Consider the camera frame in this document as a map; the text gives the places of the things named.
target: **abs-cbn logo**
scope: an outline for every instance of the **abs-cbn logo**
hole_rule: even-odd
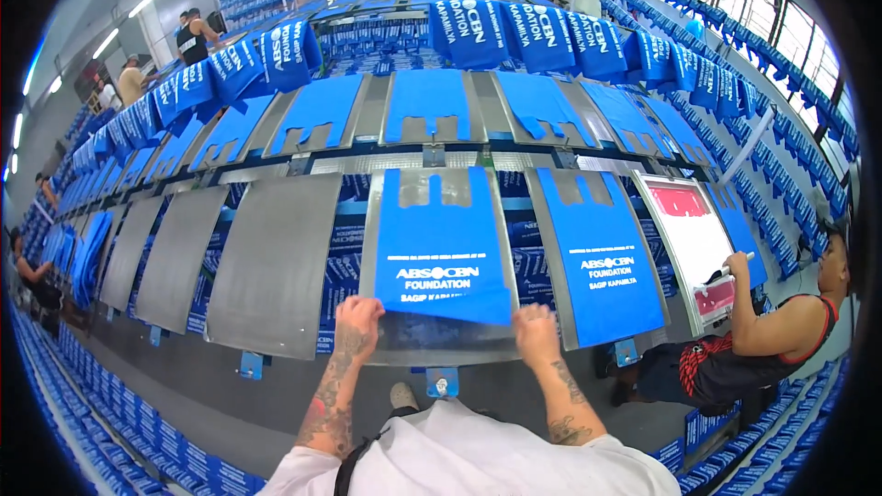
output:
[[[435,267],[434,269],[401,269],[395,277],[406,278],[408,280],[428,278],[440,280],[442,278],[468,278],[469,276],[478,276],[478,268],[442,269],[441,267]]]
[[[612,269],[634,264],[633,257],[607,257],[606,259],[582,260],[582,269]]]

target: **worker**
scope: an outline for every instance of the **worker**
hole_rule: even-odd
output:
[[[116,95],[112,84],[104,83],[103,79],[98,80],[98,103],[102,105],[102,109],[113,108],[117,112],[123,109],[123,102]]]
[[[151,81],[160,78],[159,73],[145,76],[138,67],[138,54],[132,54],[125,62],[123,72],[119,75],[116,84],[119,87],[119,96],[123,99],[123,105],[129,107],[144,95],[145,86]]]
[[[192,66],[208,58],[208,46],[205,43],[211,41],[215,48],[220,48],[221,37],[202,21],[198,8],[192,8],[187,14],[187,23],[176,37],[177,57]]]
[[[58,182],[52,177],[44,177],[42,172],[37,173],[35,182],[52,209],[58,211]]]
[[[294,447],[261,494],[679,494],[667,468],[607,433],[561,357],[555,316],[532,304],[513,314],[515,341],[545,398],[548,440],[470,411],[456,399],[419,411],[405,383],[372,440],[353,449],[359,371],[377,346],[377,299],[337,307],[334,352]]]
[[[732,329],[687,343],[648,350],[637,364],[608,366],[617,379],[612,404],[681,402],[704,416],[725,413],[735,401],[788,377],[818,352],[839,320],[848,294],[848,259],[842,234],[830,233],[818,271],[820,295],[800,294],[757,316],[747,255],[726,259],[735,277]]]
[[[190,19],[190,10],[184,10],[181,12],[181,15],[177,17],[179,24],[175,28],[175,37],[177,34],[181,32],[181,29],[187,24],[187,20]]]
[[[15,269],[21,282],[34,294],[40,306],[51,311],[61,310],[62,292],[46,281],[46,273],[52,268],[52,261],[48,260],[35,268],[22,255],[24,239],[21,237],[21,230],[18,227],[13,228],[9,237],[15,253]]]

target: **printing screen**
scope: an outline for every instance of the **printing screen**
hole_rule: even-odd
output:
[[[685,283],[694,288],[707,281],[732,254],[729,236],[704,194],[692,183],[646,180],[669,253],[680,264]]]

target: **black tank top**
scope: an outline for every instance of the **black tank top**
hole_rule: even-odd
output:
[[[743,357],[732,351],[732,332],[722,337],[703,337],[685,347],[680,357],[680,381],[684,391],[689,396],[711,403],[734,402],[745,393],[773,385],[798,370],[818,352],[839,320],[839,312],[830,300],[823,297],[818,299],[826,309],[824,331],[805,355],[792,359],[782,354]]]
[[[205,58],[208,58],[208,47],[205,45],[205,35],[199,33],[193,35],[190,31],[190,24],[183,26],[177,34],[177,49],[181,51],[183,62],[188,66],[192,66]]]

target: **forearm tattoo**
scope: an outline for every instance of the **forearm tattoo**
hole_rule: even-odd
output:
[[[582,446],[588,442],[588,437],[591,436],[592,430],[587,427],[570,425],[572,421],[572,416],[564,416],[563,419],[558,419],[548,424],[548,435],[551,438],[551,444]]]
[[[552,362],[551,365],[557,370],[557,377],[566,383],[566,387],[570,391],[570,402],[573,404],[588,402],[585,395],[582,394],[582,389],[579,389],[579,385],[576,384],[576,380],[572,379],[572,374],[566,367],[566,362],[563,360],[557,360]]]
[[[334,354],[328,360],[325,375],[318,384],[310,408],[306,410],[294,446],[313,446],[317,435],[326,434],[334,445],[332,454],[337,458],[342,460],[352,451],[352,399],[338,402],[338,393],[353,359],[367,344],[367,334],[352,326],[337,325]]]

